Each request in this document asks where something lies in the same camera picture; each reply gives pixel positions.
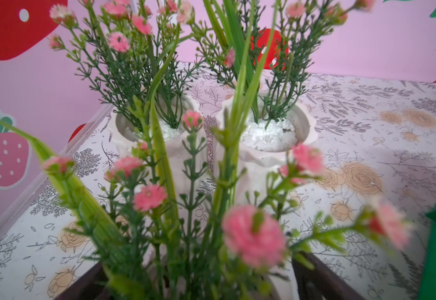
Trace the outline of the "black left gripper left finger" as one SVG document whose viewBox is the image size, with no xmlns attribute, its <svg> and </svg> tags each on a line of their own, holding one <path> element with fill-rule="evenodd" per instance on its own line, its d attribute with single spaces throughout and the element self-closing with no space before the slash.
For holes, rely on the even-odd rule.
<svg viewBox="0 0 436 300">
<path fill-rule="evenodd" d="M 97 263 L 75 283 L 61 293 L 57 300 L 106 300 L 107 276 L 101 263 Z"/>
</svg>

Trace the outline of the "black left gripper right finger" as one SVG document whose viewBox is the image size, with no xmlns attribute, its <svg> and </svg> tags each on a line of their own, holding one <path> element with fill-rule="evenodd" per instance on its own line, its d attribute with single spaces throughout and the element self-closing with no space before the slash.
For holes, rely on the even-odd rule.
<svg viewBox="0 0 436 300">
<path fill-rule="evenodd" d="M 297 282 L 297 291 L 301 300 L 364 300 L 364 297 L 335 274 L 318 257 L 313 254 L 301 253 L 313 266 L 304 266 L 297 260 L 292 260 Z"/>
</svg>

